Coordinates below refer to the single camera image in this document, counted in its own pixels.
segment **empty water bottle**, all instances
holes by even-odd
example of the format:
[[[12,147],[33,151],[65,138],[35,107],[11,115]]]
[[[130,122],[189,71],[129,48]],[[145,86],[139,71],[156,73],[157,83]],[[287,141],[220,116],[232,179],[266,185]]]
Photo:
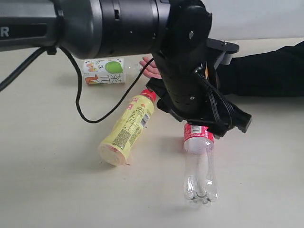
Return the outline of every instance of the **empty water bottle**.
[[[184,196],[191,204],[208,205],[218,198],[213,167],[213,134],[204,126],[184,127]]]

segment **green apple graphic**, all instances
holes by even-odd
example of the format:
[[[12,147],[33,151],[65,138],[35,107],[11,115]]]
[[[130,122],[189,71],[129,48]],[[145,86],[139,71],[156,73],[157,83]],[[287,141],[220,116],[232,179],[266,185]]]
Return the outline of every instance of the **green apple graphic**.
[[[105,70],[110,74],[120,74],[123,72],[123,68],[119,62],[111,61],[108,62],[104,67]]]

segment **yellow plastic bottle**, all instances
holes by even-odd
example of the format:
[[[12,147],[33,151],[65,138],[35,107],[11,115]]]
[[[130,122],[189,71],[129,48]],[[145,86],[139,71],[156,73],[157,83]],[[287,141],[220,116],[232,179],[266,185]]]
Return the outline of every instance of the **yellow plastic bottle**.
[[[115,166],[126,163],[131,147],[154,112],[155,100],[156,94],[147,89],[131,99],[110,135],[98,147],[103,160]]]

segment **yellow bottle label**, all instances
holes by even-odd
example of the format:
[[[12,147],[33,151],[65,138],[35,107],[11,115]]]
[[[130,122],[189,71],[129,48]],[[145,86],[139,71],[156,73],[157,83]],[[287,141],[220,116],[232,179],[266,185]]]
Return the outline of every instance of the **yellow bottle label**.
[[[127,160],[131,147],[142,133],[153,112],[154,104],[149,98],[142,95],[133,97],[110,135],[101,144],[114,147]]]

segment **person's hand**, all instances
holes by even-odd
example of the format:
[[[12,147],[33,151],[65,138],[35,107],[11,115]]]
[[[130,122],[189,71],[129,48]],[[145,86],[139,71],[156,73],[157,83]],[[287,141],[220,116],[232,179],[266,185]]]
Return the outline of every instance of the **person's hand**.
[[[149,57],[143,57],[142,58],[142,61],[140,61],[140,65],[142,65],[142,67],[144,67],[147,62],[150,61],[151,58]],[[159,70],[157,69],[156,67],[156,64],[155,62],[151,62],[150,65],[144,70],[143,72],[143,75],[145,75],[147,78],[152,78],[152,77],[155,77],[155,78],[158,78],[158,79],[161,79],[162,76],[160,75],[160,72]]]

